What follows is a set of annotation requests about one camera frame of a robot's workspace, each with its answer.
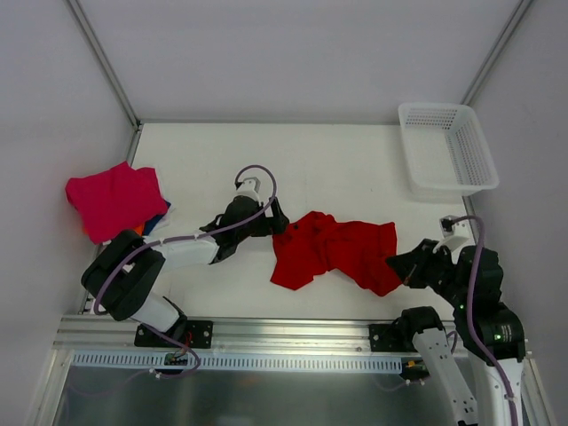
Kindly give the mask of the red t shirt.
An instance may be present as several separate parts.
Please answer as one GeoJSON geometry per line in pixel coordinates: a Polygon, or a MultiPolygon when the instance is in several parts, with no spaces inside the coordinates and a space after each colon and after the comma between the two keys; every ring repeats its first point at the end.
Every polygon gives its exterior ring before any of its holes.
{"type": "Polygon", "coordinates": [[[386,296],[401,285],[386,259],[397,254],[394,223],[338,222],[312,211],[272,237],[276,263],[271,282],[298,290],[337,270],[360,288],[386,296]]]}

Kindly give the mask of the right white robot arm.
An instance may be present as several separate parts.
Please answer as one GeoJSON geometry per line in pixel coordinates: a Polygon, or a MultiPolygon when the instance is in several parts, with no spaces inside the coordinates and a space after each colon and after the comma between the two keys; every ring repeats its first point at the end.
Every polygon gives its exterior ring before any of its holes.
{"type": "Polygon", "coordinates": [[[464,247],[458,258],[440,241],[425,239],[413,250],[387,259],[403,285],[431,288],[453,308],[455,333],[467,350],[476,390],[470,392],[451,352],[440,349],[445,329],[429,306],[401,312],[393,325],[398,343],[418,351],[430,379],[446,397],[457,425],[520,425],[520,384],[525,332],[501,300],[503,270],[498,254],[483,245],[464,247]]]}

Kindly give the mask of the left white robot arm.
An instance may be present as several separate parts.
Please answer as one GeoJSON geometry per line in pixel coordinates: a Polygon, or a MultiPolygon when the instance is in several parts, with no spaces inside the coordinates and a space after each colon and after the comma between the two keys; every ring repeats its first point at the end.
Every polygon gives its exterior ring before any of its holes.
{"type": "Polygon", "coordinates": [[[270,206],[237,195],[211,222],[193,235],[147,242],[137,233],[120,232],[86,269],[81,284],[113,320],[135,320],[145,338],[164,345],[187,341],[187,316],[165,296],[153,292],[161,272],[180,266],[218,264],[234,255],[248,238],[283,234],[289,225],[279,201],[270,206]]]}

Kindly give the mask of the folded pink t shirt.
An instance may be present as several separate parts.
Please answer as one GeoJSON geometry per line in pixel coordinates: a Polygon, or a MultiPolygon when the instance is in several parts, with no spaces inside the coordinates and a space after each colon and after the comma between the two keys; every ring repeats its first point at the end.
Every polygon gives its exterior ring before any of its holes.
{"type": "Polygon", "coordinates": [[[72,177],[65,193],[95,244],[137,229],[169,209],[155,169],[134,169],[127,162],[88,177],[72,177]]]}

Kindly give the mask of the white plastic basket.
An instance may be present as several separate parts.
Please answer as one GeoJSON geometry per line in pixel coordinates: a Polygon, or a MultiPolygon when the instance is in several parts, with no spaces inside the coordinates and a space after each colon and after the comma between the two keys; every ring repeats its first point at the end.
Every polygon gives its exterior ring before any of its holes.
{"type": "Polygon", "coordinates": [[[452,201],[500,183],[475,111],[451,103],[407,102],[398,119],[411,192],[425,201],[452,201]]]}

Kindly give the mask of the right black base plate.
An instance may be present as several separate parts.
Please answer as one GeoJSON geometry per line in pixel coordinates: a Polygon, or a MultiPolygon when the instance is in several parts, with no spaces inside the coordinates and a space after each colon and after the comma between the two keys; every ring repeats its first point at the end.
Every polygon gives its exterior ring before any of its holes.
{"type": "Polygon", "coordinates": [[[368,340],[371,352],[416,352],[412,339],[406,336],[400,326],[391,324],[370,324],[368,340]]]}

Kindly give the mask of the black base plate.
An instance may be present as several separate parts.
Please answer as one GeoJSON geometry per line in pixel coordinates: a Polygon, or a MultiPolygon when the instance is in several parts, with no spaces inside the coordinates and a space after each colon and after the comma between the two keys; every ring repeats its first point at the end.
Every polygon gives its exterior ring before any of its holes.
{"type": "Polygon", "coordinates": [[[370,324],[368,340],[371,352],[416,352],[412,339],[406,336],[400,326],[391,324],[370,324]]]}
{"type": "Polygon", "coordinates": [[[184,343],[192,349],[209,349],[213,337],[214,323],[210,320],[196,320],[182,317],[163,334],[169,339],[164,339],[152,331],[146,324],[137,327],[134,337],[134,345],[142,348],[176,348],[177,344],[171,340],[184,343]]]}

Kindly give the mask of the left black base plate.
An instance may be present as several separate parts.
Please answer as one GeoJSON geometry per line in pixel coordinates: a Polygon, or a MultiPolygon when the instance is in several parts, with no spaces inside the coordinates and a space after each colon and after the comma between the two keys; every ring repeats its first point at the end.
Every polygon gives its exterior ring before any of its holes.
{"type": "Polygon", "coordinates": [[[171,340],[184,343],[192,349],[209,349],[213,337],[214,323],[210,320],[196,320],[182,317],[163,334],[169,339],[164,339],[152,331],[146,324],[137,327],[134,337],[134,345],[142,348],[176,348],[177,344],[171,340]]]}

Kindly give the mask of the aluminium mounting rail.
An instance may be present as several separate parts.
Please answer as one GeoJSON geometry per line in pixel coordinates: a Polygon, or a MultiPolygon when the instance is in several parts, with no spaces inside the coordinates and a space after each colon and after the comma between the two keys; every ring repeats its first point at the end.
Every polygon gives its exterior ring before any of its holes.
{"type": "MultiPolygon", "coordinates": [[[[391,324],[390,320],[316,319],[230,319],[191,318],[214,323],[209,349],[199,353],[242,353],[270,355],[366,356],[403,354],[371,352],[370,324],[391,324]]],[[[59,323],[53,347],[59,350],[165,351],[168,348],[142,348],[134,345],[139,324],[133,320],[115,321],[109,316],[66,315],[59,323]]]]}

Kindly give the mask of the left aluminium frame post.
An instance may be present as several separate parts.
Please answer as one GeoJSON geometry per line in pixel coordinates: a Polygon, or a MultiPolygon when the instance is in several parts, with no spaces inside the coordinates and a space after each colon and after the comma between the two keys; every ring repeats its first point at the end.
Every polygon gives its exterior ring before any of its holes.
{"type": "Polygon", "coordinates": [[[128,123],[132,129],[138,130],[141,121],[138,118],[126,91],[122,87],[118,75],[114,71],[105,49],[96,34],[95,28],[92,26],[81,2],[78,0],[65,0],[64,4],[79,27],[91,54],[97,62],[99,69],[106,79],[106,82],[109,85],[111,92],[114,94],[121,110],[126,116],[128,123]]]}

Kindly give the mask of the aluminium frame post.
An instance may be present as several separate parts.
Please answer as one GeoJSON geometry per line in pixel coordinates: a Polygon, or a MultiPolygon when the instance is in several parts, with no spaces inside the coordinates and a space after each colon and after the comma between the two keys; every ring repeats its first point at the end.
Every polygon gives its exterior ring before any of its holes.
{"type": "Polygon", "coordinates": [[[95,28],[92,26],[81,2],[78,0],[65,0],[64,4],[79,27],[91,54],[97,62],[99,69],[106,79],[106,82],[109,85],[111,92],[114,94],[121,110],[126,116],[128,123],[132,129],[138,130],[141,121],[138,118],[126,91],[122,87],[118,75],[114,71],[105,49],[96,34],[95,28]]]}
{"type": "Polygon", "coordinates": [[[526,16],[535,4],[535,0],[517,1],[511,14],[505,21],[501,31],[496,36],[491,48],[485,55],[481,65],[469,83],[468,88],[464,92],[461,98],[462,105],[471,107],[475,103],[485,84],[488,82],[493,70],[499,63],[502,54],[508,48],[509,43],[522,26],[526,16]]]}

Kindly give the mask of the right aluminium frame post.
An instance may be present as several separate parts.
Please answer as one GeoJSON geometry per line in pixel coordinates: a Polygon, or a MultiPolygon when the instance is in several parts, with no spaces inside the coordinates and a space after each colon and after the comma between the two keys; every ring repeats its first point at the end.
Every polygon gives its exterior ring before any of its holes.
{"type": "Polygon", "coordinates": [[[481,65],[469,83],[468,88],[464,92],[461,98],[462,105],[471,107],[475,103],[485,84],[488,82],[493,70],[499,63],[502,54],[508,48],[509,43],[522,26],[526,16],[535,4],[535,0],[517,1],[511,14],[505,21],[501,31],[496,36],[491,48],[485,55],[481,65]]]}

